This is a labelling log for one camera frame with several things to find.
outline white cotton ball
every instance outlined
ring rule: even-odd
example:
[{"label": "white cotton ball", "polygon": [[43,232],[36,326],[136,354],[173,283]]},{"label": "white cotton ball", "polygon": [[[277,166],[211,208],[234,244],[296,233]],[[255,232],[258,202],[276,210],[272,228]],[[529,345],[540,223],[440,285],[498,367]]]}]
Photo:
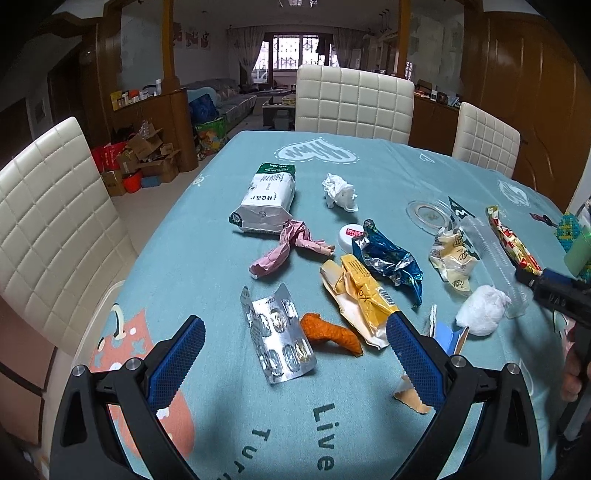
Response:
[{"label": "white cotton ball", "polygon": [[511,303],[511,299],[503,292],[490,285],[483,285],[460,307],[456,323],[462,328],[470,327],[473,335],[490,335],[499,326],[508,303]]}]

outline human hand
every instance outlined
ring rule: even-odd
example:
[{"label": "human hand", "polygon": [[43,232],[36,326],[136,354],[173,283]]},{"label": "human hand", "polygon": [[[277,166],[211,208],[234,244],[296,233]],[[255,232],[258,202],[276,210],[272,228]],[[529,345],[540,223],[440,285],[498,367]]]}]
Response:
[{"label": "human hand", "polygon": [[[569,340],[574,341],[574,328],[569,332]],[[564,363],[562,389],[560,390],[560,396],[564,401],[573,402],[577,400],[583,386],[581,380],[579,380],[581,368],[581,360],[574,348],[571,348]],[[591,379],[591,364],[587,366],[587,377]]]}]

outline quilted chair back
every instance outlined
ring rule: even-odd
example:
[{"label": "quilted chair back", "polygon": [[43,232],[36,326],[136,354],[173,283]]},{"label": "quilted chair back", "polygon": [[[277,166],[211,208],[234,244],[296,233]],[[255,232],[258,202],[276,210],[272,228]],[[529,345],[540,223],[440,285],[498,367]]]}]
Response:
[{"label": "quilted chair back", "polygon": [[76,353],[136,257],[75,118],[0,170],[0,294],[58,348]]},{"label": "quilted chair back", "polygon": [[462,102],[452,157],[500,171],[511,178],[520,140],[515,128],[474,105]]},{"label": "quilted chair back", "polygon": [[408,144],[413,109],[414,85],[404,79],[319,65],[297,72],[296,131]]}]

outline pill blister pack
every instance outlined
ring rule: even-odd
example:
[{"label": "pill blister pack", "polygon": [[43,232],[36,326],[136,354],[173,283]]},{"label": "pill blister pack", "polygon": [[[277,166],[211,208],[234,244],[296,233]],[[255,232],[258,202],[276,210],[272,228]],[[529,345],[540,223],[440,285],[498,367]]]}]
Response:
[{"label": "pill blister pack", "polygon": [[316,356],[284,283],[271,297],[255,301],[244,287],[240,302],[256,355],[270,384],[301,377],[316,366]]}]

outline food wrapper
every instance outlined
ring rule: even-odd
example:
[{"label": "food wrapper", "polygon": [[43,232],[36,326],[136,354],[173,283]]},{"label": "food wrapper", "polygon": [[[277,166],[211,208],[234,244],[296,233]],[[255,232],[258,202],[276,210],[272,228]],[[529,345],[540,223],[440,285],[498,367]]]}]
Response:
[{"label": "food wrapper", "polygon": [[468,277],[478,263],[478,256],[466,246],[464,233],[459,228],[441,229],[429,253],[429,261],[457,291],[470,292]]},{"label": "food wrapper", "polygon": [[519,265],[520,268],[535,275],[541,275],[542,268],[538,265],[535,258],[526,249],[525,245],[521,243],[521,240],[517,238],[513,230],[509,230],[499,220],[499,207],[497,205],[488,207],[486,209],[486,216],[509,258]]},{"label": "food wrapper", "polygon": [[316,366],[316,356],[284,283],[271,297],[255,301],[244,287],[240,303],[256,356],[270,384],[301,377]]},{"label": "food wrapper", "polygon": [[363,236],[353,238],[353,255],[372,273],[388,277],[396,287],[407,285],[415,295],[415,305],[423,302],[423,272],[417,261],[404,248],[394,245],[375,227],[374,221],[363,222]]},{"label": "food wrapper", "polygon": [[325,243],[324,240],[312,240],[310,230],[308,230],[304,222],[288,220],[283,225],[283,230],[279,236],[279,245],[254,262],[248,270],[257,277],[275,271],[287,260],[292,244],[327,257],[331,256],[335,251],[335,246]]},{"label": "food wrapper", "polygon": [[340,260],[341,266],[328,260],[320,267],[324,287],[339,304],[342,316],[368,345],[387,347],[386,320],[399,308],[353,255],[344,255]]},{"label": "food wrapper", "polygon": [[324,187],[324,196],[326,197],[328,208],[332,208],[337,204],[349,213],[359,210],[359,207],[355,204],[355,199],[357,198],[355,188],[350,183],[344,181],[342,177],[329,173],[322,182],[322,186]]}]

